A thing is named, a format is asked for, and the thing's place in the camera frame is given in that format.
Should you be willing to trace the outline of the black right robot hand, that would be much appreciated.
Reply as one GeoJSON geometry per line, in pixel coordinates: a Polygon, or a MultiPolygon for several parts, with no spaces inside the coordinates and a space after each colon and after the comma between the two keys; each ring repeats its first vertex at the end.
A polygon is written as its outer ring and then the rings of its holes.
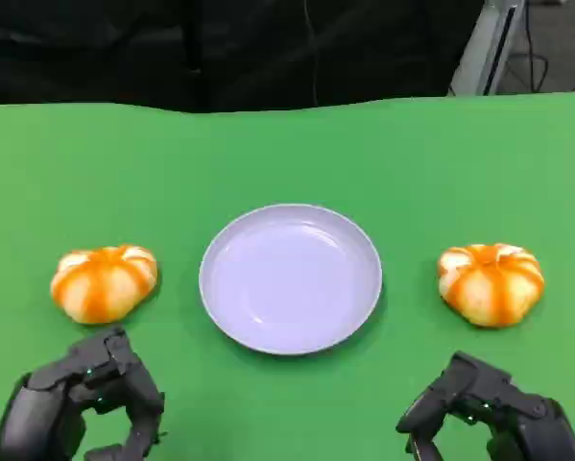
{"type": "Polygon", "coordinates": [[[405,451],[416,460],[441,460],[434,438],[448,415],[488,426],[491,460],[575,460],[575,432],[556,400],[521,391],[509,373],[464,352],[452,355],[399,419],[405,451]]]}

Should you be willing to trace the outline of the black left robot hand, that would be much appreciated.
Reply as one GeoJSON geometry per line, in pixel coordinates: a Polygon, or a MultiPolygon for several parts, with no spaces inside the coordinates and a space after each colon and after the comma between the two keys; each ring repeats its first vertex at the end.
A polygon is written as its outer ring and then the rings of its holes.
{"type": "Polygon", "coordinates": [[[0,460],[71,460],[86,432],[84,412],[125,408],[126,440],[91,449],[86,460],[144,460],[160,441],[165,395],[123,328],[73,344],[62,358],[23,375],[0,419],[0,460]]]}

